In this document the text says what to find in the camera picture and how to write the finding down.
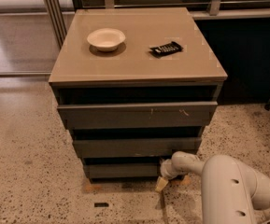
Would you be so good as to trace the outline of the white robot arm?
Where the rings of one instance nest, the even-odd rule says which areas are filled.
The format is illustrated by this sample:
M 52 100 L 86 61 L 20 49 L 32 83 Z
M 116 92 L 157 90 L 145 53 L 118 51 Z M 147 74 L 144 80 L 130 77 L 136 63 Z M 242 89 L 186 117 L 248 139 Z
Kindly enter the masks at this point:
M 270 178 L 227 155 L 201 161 L 177 151 L 161 163 L 155 190 L 188 173 L 201 177 L 203 224 L 257 224 L 254 212 L 270 208 Z

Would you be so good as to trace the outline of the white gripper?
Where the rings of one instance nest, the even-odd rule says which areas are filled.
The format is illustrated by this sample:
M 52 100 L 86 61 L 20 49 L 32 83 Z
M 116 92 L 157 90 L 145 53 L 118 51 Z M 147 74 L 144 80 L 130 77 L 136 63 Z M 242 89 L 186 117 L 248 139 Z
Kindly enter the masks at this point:
M 161 176 L 158 177 L 155 186 L 156 192 L 163 191 L 169 180 L 174 179 L 179 175 L 179 171 L 176 170 L 170 159 L 161 162 L 160 173 Z

